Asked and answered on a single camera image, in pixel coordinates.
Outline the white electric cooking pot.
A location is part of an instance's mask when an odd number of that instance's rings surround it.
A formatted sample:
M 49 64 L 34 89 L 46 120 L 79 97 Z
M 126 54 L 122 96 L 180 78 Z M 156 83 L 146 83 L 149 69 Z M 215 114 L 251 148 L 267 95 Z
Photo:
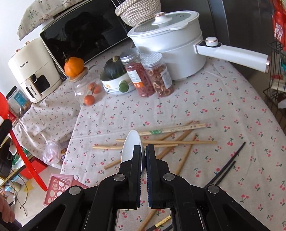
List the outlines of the white electric cooking pot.
M 269 71 L 266 54 L 227 46 L 216 37 L 202 36 L 199 13 L 192 10 L 155 14 L 128 32 L 142 53 L 160 52 L 172 80 L 181 80 L 200 71 L 207 57 L 222 59 L 263 73 Z

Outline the orange pumpkin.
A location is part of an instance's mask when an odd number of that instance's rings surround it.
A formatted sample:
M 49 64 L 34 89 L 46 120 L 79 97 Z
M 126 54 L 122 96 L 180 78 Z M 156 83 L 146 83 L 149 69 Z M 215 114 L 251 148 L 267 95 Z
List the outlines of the orange pumpkin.
M 80 73 L 82 73 L 84 69 L 84 60 L 78 57 L 67 57 L 64 54 L 65 64 L 64 64 L 64 72 L 68 78 L 73 78 Z

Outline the white ceramic spoon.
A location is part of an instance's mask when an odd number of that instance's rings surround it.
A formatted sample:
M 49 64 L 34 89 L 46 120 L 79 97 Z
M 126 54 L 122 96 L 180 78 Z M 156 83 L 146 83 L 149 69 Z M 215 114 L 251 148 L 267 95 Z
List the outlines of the white ceramic spoon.
M 139 132 L 136 130 L 131 130 L 124 142 L 123 149 L 122 149 L 122 156 L 121 162 L 129 161 L 133 158 L 133 151 L 135 146 L 140 146 L 141 151 L 141 174 L 144 175 L 146 170 L 146 155 L 144 146 L 140 139 Z

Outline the jar of dried rings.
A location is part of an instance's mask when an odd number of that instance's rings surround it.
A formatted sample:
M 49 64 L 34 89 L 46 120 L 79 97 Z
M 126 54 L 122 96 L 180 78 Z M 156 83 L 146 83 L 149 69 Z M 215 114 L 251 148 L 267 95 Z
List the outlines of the jar of dried rings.
M 173 93 L 173 83 L 161 53 L 141 54 L 142 65 L 159 97 Z

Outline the brown wooden chopstick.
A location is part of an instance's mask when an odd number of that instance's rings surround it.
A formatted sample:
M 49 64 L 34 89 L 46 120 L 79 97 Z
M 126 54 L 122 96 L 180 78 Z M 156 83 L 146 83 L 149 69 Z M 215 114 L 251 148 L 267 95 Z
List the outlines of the brown wooden chopstick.
M 187 125 L 191 125 L 191 124 L 198 124 L 198 122 L 194 122 L 194 121 L 190 121 L 187 124 L 185 124 L 185 126 Z M 184 130 L 182 131 L 182 135 L 180 135 L 176 141 L 183 141 L 185 139 L 185 137 L 187 137 L 193 130 Z M 177 132 L 169 132 L 166 135 L 164 135 L 163 137 L 161 137 L 159 140 L 165 140 L 168 137 L 171 137 L 172 135 L 176 134 Z M 177 147 L 179 144 L 154 144 L 154 146 L 156 148 L 165 148 L 165 150 L 163 152 L 160 153 L 160 159 L 163 158 L 172 148 Z M 104 149 L 117 149 L 117 148 L 122 148 L 123 146 L 105 146 Z M 121 158 L 119 160 L 115 160 L 111 163 L 109 163 L 108 165 L 104 166 L 104 169 L 109 169 L 117 164 L 121 163 Z
M 189 145 L 186 149 L 186 152 L 182 158 L 182 160 L 179 162 L 178 164 L 178 168 L 176 169 L 175 171 L 175 174 L 176 175 L 179 175 L 180 172 L 182 171 L 184 165 L 185 165 L 185 162 L 186 160 L 188 159 L 188 155 L 189 153 L 191 152 L 191 149 L 192 149 L 193 145 Z M 151 219 L 153 218 L 153 216 L 156 214 L 157 212 L 157 209 L 152 209 L 150 211 L 150 213 L 148 214 L 148 216 L 146 217 L 146 219 L 142 222 L 142 224 L 140 225 L 140 227 L 138 228 L 138 231 L 142 231 L 145 229 L 145 227 L 148 225 L 148 223 L 151 221 Z

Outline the red snack packages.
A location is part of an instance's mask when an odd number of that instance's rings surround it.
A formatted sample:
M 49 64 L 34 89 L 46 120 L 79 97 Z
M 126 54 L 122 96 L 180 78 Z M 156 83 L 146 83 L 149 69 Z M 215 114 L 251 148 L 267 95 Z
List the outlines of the red snack packages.
M 274 38 L 283 45 L 283 49 L 286 51 L 286 10 L 280 0 L 272 0 L 272 5 L 272 28 Z

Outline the wrapped disposable chopsticks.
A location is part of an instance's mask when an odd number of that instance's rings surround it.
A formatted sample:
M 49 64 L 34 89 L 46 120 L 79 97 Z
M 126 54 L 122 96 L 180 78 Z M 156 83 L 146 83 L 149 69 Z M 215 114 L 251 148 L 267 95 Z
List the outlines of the wrapped disposable chopsticks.
M 162 129 L 156 129 L 156 130 L 150 130 L 145 132 L 140 132 L 140 136 L 149 136 L 149 135 L 159 135 L 159 134 L 165 134 L 169 132 L 179 132 L 184 130 L 193 130 L 193 129 L 200 129 L 207 127 L 208 124 L 191 124 L 187 126 L 176 126 L 171 128 L 162 128 Z

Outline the black chopstick long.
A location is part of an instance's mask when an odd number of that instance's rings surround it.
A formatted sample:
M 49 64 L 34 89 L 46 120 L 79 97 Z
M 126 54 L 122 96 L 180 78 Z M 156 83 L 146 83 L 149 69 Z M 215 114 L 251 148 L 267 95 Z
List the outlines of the black chopstick long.
M 243 144 L 239 147 L 239 149 L 233 154 L 233 156 L 229 159 L 229 161 L 220 169 L 220 171 L 218 173 L 221 173 L 223 171 L 225 171 L 225 169 L 227 169 L 229 167 L 229 165 L 234 161 L 234 159 L 239 155 L 240 151 L 243 149 L 243 147 L 245 146 L 246 142 L 243 142 Z M 207 186 L 209 186 L 209 183 L 212 181 L 212 179 L 204 186 L 204 188 L 206 188 Z

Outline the black chopstick short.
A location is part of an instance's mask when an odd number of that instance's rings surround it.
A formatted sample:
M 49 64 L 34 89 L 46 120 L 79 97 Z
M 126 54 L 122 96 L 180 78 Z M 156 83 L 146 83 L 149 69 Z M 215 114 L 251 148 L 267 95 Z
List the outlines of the black chopstick short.
M 209 185 L 219 185 L 224 178 L 228 175 L 228 173 L 231 171 L 231 169 L 234 167 L 236 161 L 233 161 L 225 171 L 218 173 L 212 181 L 209 183 Z

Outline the pink plastic basket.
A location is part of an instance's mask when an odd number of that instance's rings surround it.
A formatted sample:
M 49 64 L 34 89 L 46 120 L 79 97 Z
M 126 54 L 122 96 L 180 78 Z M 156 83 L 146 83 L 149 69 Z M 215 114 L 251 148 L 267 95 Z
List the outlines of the pink plastic basket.
M 45 207 L 48 206 L 71 186 L 80 186 L 83 189 L 88 188 L 85 184 L 75 180 L 74 175 L 51 174 L 43 205 Z

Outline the cherry print tablecloth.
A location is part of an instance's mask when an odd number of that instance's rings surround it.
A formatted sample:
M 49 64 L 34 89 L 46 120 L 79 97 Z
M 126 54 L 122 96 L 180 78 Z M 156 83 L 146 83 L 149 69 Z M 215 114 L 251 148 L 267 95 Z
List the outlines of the cherry print tablecloth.
M 148 131 L 190 121 L 206 123 L 187 137 L 195 144 L 181 171 L 190 184 L 206 185 L 246 142 L 220 186 L 270 230 L 286 230 L 286 136 L 251 84 L 230 64 L 208 59 L 197 74 L 174 84 L 167 97 L 142 98 L 104 93 L 92 106 L 81 106 L 69 81 L 30 110 L 15 126 L 21 145 L 41 158 L 48 142 L 68 142 L 61 172 L 92 187 L 117 173 L 116 146 L 131 130 Z M 176 171 L 187 147 L 164 157 Z

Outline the cream air fryer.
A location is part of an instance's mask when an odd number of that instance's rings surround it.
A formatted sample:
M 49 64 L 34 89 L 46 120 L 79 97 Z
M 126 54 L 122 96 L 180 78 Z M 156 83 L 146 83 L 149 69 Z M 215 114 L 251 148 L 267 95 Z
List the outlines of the cream air fryer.
M 62 84 L 61 75 L 41 38 L 18 49 L 8 66 L 32 103 L 42 101 Z

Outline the red silicone spoon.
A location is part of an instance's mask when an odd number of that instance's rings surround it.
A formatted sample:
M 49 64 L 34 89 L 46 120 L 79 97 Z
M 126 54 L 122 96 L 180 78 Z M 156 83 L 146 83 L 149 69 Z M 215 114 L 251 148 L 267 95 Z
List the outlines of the red silicone spoon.
M 3 120 L 9 120 L 8 119 L 8 112 L 9 112 L 9 108 L 8 108 L 8 101 L 6 100 L 5 96 L 0 92 L 0 117 Z M 33 178 L 35 179 L 35 181 L 37 182 L 37 184 L 44 190 L 47 191 L 48 188 L 46 186 L 46 184 L 44 183 L 44 181 L 42 180 L 42 178 L 39 176 L 39 174 L 36 172 L 36 170 L 34 169 L 34 167 L 32 166 L 31 162 L 29 161 L 29 159 L 27 158 L 27 156 L 25 155 L 22 147 L 20 146 L 14 132 L 12 129 L 12 123 L 10 123 L 10 131 L 9 134 L 11 136 L 12 141 L 15 144 L 15 147 L 17 149 L 17 153 L 20 155 L 20 157 L 22 158 L 25 166 L 28 168 L 28 170 L 30 171 L 30 173 L 32 174 Z

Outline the grey refrigerator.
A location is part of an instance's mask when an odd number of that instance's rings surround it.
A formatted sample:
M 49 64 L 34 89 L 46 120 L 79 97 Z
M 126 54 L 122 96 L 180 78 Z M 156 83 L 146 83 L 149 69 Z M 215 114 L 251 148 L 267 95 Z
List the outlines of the grey refrigerator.
M 161 12 L 192 10 L 199 13 L 202 36 L 216 37 L 224 45 L 266 54 L 273 39 L 269 0 L 160 0 Z M 243 76 L 254 69 L 233 65 Z

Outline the dark green squash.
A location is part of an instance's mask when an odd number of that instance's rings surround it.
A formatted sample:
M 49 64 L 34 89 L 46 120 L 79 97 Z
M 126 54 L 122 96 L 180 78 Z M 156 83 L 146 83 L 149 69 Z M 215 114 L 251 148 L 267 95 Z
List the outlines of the dark green squash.
M 113 56 L 109 59 L 105 66 L 104 71 L 109 79 L 116 79 L 126 73 L 126 69 L 119 56 Z

